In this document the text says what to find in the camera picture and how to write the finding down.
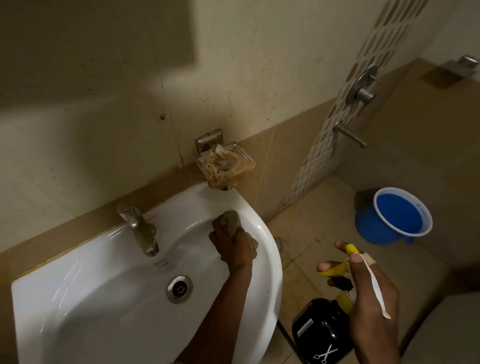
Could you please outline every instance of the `sink basin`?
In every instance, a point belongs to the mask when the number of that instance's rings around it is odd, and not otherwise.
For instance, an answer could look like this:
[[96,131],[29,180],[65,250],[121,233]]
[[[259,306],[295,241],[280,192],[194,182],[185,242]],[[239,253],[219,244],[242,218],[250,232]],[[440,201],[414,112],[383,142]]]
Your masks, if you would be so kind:
[[[228,277],[208,233],[212,220],[231,209],[259,242],[233,362],[258,363],[280,309],[280,255],[267,226],[235,189],[202,183],[144,214],[156,226],[155,257],[145,256],[123,225],[17,279],[12,296],[20,364],[173,362]],[[177,276],[192,282],[182,303],[167,297]]]

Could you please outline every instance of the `person's right hand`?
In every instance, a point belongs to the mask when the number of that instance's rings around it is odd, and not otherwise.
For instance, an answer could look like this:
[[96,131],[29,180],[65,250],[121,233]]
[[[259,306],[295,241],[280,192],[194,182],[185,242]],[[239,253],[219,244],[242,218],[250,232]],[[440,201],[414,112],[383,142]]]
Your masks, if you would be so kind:
[[[335,247],[344,253],[346,245],[344,242],[335,242]],[[349,314],[350,336],[355,344],[355,354],[362,364],[399,364],[398,292],[377,264],[370,266],[382,291],[386,311],[392,317],[387,319],[382,314],[370,273],[361,255],[353,253],[349,263],[357,288],[357,299]],[[339,264],[340,262],[333,261],[319,263],[317,271],[325,271]],[[352,288],[351,282],[344,277],[329,279],[327,283],[344,291]]]
[[238,268],[252,270],[253,249],[250,245],[249,236],[242,227],[237,229],[233,241],[220,226],[220,218],[213,223],[213,231],[208,234],[210,241],[215,245],[216,250],[228,265],[230,274]]

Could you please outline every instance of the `metal drain ring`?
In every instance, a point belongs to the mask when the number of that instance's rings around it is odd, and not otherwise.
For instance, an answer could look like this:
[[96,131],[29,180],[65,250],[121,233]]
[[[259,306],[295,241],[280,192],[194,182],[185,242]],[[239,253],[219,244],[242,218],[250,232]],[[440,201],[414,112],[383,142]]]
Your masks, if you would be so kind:
[[177,276],[167,286],[167,297],[170,302],[185,302],[193,291],[193,283],[187,276]]

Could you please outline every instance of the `scissors icon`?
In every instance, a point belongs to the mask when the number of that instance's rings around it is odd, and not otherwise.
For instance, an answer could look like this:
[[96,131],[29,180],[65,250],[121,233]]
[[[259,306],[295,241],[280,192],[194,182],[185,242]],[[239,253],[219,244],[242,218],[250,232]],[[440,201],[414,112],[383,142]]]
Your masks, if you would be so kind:
[[314,359],[320,359],[321,357],[324,357],[322,359],[322,364],[327,364],[327,357],[329,354],[333,353],[333,352],[336,352],[338,349],[333,349],[333,350],[330,350],[332,348],[332,344],[330,344],[330,346],[328,347],[328,350],[325,354],[322,354],[322,355],[318,355],[318,354],[315,354],[313,356]]

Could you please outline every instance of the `cloth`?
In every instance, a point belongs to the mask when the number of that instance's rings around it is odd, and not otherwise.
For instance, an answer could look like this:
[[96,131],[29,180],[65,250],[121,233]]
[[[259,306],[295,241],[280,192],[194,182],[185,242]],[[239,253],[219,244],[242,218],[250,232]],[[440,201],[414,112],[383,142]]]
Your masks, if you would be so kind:
[[[233,239],[237,229],[241,227],[241,221],[238,212],[235,210],[225,211],[220,218],[220,226],[227,233],[227,235]],[[253,258],[255,259],[257,257],[258,241],[252,238],[249,233],[245,233],[248,235],[250,247],[252,247],[253,251]]]

